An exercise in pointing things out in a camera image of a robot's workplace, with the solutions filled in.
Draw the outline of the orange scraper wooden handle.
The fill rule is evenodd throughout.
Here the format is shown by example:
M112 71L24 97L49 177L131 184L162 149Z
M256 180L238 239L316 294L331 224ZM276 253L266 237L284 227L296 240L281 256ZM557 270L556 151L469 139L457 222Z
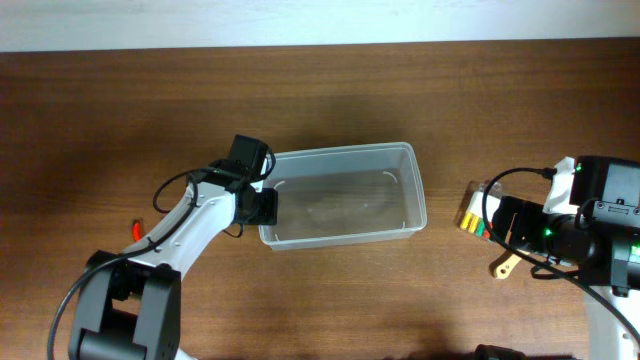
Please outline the orange scraper wooden handle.
M507 279L522 258L510 251L505 251L491 266L491 274L495 279Z

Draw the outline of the clear screwdriver set case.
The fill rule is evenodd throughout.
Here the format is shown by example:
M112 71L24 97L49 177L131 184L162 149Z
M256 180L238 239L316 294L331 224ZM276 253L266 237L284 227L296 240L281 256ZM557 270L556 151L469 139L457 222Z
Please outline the clear screwdriver set case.
M458 220L458 228L466 233L490 241L490 234L485 226L482 210L485 187L485 183L470 183L470 187L462 201L462 215ZM502 185L496 183L487 196L486 212L489 224L492 224L493 214L498 209L502 196Z

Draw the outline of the clear plastic container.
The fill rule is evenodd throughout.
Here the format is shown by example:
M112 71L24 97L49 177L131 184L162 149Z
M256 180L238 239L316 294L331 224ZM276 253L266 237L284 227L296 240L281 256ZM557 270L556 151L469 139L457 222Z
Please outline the clear plastic container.
M428 223L407 142L278 153L264 187L278 192L277 223L259 227L274 251L407 239Z

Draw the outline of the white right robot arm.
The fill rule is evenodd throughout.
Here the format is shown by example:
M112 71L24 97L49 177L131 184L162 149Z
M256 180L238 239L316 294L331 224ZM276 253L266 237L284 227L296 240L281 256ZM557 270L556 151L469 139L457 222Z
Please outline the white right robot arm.
M550 181L544 203L481 197L491 241L532 264L539 280L563 279L584 292L593 359L639 356L639 165L566 157L534 174Z

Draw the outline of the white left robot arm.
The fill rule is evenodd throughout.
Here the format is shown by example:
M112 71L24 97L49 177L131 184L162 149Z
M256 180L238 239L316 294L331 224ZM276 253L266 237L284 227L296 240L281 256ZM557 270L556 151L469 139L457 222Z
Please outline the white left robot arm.
M229 154L182 173L185 193L163 219L117 254L98 251L68 291L76 296L71 359L185 359L182 282L209 243L232 225L274 225L278 193L263 187L276 158L238 135Z

